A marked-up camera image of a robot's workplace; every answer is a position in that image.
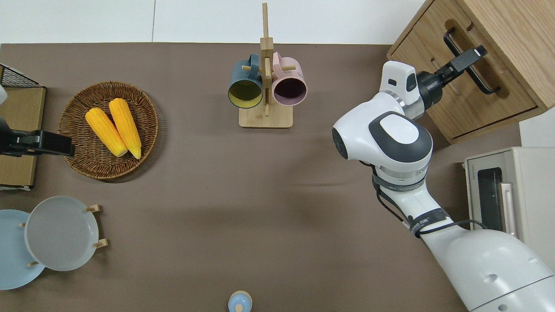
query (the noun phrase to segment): black drawer handle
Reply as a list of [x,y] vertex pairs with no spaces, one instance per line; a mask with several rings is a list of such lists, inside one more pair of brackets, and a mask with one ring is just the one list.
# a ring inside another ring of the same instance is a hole
[[[449,50],[451,50],[451,52],[455,55],[455,57],[457,57],[457,56],[461,55],[461,51],[457,48],[457,46],[455,45],[455,43],[451,39],[451,33],[453,33],[454,31],[455,31],[454,27],[449,29],[443,35],[443,41],[445,41],[445,44],[447,45]],[[486,84],[484,83],[484,81],[482,80],[482,78],[480,78],[478,76],[478,74],[476,73],[476,71],[472,67],[468,67],[466,69],[466,72],[468,73],[468,75],[470,75],[470,78],[472,78],[474,83],[476,83],[476,86],[478,86],[480,91],[482,91],[484,94],[493,94],[493,93],[499,91],[499,89],[501,89],[500,87],[497,87],[495,89],[490,89],[489,87],[487,87]]]

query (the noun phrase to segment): plate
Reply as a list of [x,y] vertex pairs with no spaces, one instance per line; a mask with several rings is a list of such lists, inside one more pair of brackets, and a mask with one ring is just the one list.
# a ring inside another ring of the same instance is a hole
[[27,266],[35,260],[25,246],[25,228],[29,214],[19,210],[0,210],[0,290],[27,285],[44,270],[44,265]]
[[31,256],[49,269],[75,270],[93,256],[98,224],[87,206],[67,196],[45,199],[31,212],[25,244]]

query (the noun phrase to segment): brown tablecloth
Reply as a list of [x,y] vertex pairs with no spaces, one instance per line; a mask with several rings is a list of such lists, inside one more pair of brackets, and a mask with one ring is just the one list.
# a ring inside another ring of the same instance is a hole
[[[43,199],[100,204],[101,237],[83,267],[46,269],[0,293],[2,311],[227,311],[248,291],[253,311],[466,311],[421,241],[376,200],[371,172],[337,153],[331,126],[377,92],[388,46],[276,44],[308,84],[290,129],[244,129],[227,99],[233,64],[257,44],[3,44],[0,62],[48,87],[43,129],[56,131],[81,89],[119,80],[160,113],[153,154],[111,183],[62,157],[38,159],[30,192],[1,191],[0,209]],[[465,157],[520,145],[518,126],[436,148],[428,186],[468,217]]]

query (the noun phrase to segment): corn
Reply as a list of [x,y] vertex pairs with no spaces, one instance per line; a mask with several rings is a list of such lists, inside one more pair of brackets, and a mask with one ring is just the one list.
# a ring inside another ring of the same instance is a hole
[[123,143],[135,158],[140,159],[139,133],[127,102],[124,99],[116,98],[110,102],[109,106],[115,127],[118,128]]
[[98,107],[91,108],[85,114],[85,120],[98,138],[116,157],[121,157],[127,153],[127,148],[115,129],[114,124],[108,116]]

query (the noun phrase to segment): round woven tray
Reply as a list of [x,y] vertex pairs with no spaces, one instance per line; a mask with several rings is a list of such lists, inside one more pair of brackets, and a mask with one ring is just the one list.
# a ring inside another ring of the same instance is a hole
[[[114,156],[85,120],[86,112],[99,107],[113,122],[108,104],[114,98],[123,98],[129,104],[141,141],[140,159],[135,159],[131,152]],[[75,145],[75,156],[65,157],[75,171],[93,179],[113,179],[130,173],[146,160],[158,136],[158,114],[150,98],[139,88],[123,82],[101,82],[80,91],[69,101],[60,117],[58,133],[71,137]]]

